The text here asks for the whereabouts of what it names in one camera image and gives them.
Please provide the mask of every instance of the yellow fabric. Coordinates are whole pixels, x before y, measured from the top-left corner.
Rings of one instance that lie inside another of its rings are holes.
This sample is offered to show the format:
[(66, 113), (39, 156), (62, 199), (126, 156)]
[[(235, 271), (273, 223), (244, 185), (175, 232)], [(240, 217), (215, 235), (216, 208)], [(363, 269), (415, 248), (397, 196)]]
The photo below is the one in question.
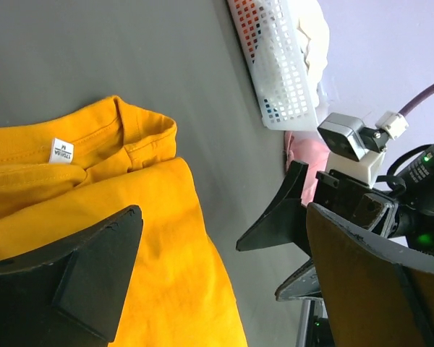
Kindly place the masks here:
[[(0, 129), (0, 260), (139, 205), (145, 225), (110, 346), (246, 346), (175, 134), (173, 120), (118, 97)], [(75, 145), (71, 164), (48, 163), (55, 137)]]

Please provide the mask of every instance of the clothing label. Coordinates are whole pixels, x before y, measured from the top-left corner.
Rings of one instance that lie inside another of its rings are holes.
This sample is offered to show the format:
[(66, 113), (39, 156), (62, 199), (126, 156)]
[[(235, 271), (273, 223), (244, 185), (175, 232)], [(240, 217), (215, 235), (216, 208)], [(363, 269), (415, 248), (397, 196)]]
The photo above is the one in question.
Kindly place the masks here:
[(51, 144), (49, 163), (70, 164), (74, 157), (74, 145), (72, 143), (54, 138)]

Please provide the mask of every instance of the purple cable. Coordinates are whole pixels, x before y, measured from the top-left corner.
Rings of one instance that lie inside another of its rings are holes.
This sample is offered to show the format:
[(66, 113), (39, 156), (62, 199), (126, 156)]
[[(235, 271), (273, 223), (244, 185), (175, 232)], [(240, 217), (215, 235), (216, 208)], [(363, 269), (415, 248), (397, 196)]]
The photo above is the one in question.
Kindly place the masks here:
[(408, 113), (413, 111), (413, 108), (417, 107), (421, 102), (429, 98), (432, 94), (434, 94), (434, 84), (430, 85), (426, 89), (424, 89), (420, 94), (415, 96), (413, 99), (410, 100), (408, 104), (406, 104), (399, 113), (406, 117)]

